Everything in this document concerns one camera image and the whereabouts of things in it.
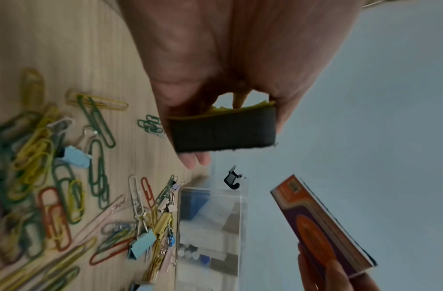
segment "orange circle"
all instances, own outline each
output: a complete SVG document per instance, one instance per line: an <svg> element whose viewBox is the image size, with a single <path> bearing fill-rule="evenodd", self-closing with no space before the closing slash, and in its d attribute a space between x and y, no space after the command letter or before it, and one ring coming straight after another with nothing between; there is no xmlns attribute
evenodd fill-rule
<svg viewBox="0 0 443 291"><path fill-rule="evenodd" d="M308 217L298 215L296 226L299 234L314 257L324 266L331 260L336 260L336 254L320 228Z"/></svg>

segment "clear plastic box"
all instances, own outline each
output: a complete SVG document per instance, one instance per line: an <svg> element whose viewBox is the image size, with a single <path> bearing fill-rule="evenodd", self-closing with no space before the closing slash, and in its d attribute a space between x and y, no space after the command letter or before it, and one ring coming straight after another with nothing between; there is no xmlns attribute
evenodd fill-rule
<svg viewBox="0 0 443 291"><path fill-rule="evenodd" d="M248 181L232 190L223 179L201 176L180 190L176 291L245 290Z"/></svg>

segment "label on box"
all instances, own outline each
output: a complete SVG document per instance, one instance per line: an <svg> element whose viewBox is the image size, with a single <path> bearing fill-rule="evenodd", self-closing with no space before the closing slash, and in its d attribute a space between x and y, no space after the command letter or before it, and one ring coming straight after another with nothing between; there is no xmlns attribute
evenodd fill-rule
<svg viewBox="0 0 443 291"><path fill-rule="evenodd" d="M339 261L349 278L377 265L294 175L271 194L323 279L331 260Z"/></svg>

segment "pile of paper clips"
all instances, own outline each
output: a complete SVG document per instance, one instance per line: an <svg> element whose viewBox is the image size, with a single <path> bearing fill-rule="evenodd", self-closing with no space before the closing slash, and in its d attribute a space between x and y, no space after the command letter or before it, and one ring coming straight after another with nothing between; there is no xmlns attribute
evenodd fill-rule
<svg viewBox="0 0 443 291"><path fill-rule="evenodd" d="M74 145L64 146L75 121L58 108L45 105L45 83L33 69L24 69L20 92L25 112L0 124L0 272L20 266L0 280L0 291L62 290L80 273L73 266L94 248L99 232L105 236L90 258L95 266L122 252L150 264L144 280L154 282L173 257L175 191L184 184L170 177L154 199L148 180L129 178L130 198L110 202L103 145L116 146L99 109L125 111L127 103L68 92L66 103L81 108L88 125ZM72 235L85 212L86 187L72 167L88 168L90 193L101 213ZM142 203L145 194L148 206ZM132 208L131 221L114 222L114 215ZM59 253L47 262L45 253Z"/></svg>

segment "wooden table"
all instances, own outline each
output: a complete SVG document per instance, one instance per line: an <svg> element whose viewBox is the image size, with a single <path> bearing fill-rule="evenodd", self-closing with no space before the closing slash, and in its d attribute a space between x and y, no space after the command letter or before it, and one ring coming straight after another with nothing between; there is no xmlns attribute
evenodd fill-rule
<svg viewBox="0 0 443 291"><path fill-rule="evenodd" d="M68 141L75 141L88 124L79 107L64 104L68 89L129 103L126 112L102 110L117 141L115 148L105 147L111 201L121 194L129 197L130 175L146 176L156 194L171 174L189 181L206 172L202 167L186 170L167 139L137 126L137 119L146 114L157 115L153 93L125 23L101 0L0 1L0 122L22 111L18 82L23 67L39 70L46 83L46 102L76 119ZM75 175L87 186L87 170L75 168ZM101 212L86 188L86 212L79 225L71 226L74 235ZM132 209L117 218L132 220ZM119 291L144 274L144 261L126 260L126 253L95 267L88 263L92 254L93 250L76 262L80 274L66 290ZM46 251L45 258L59 255ZM22 263L1 271L0 278ZM155 290L173 290L173 281L173 269L160 273Z"/></svg>

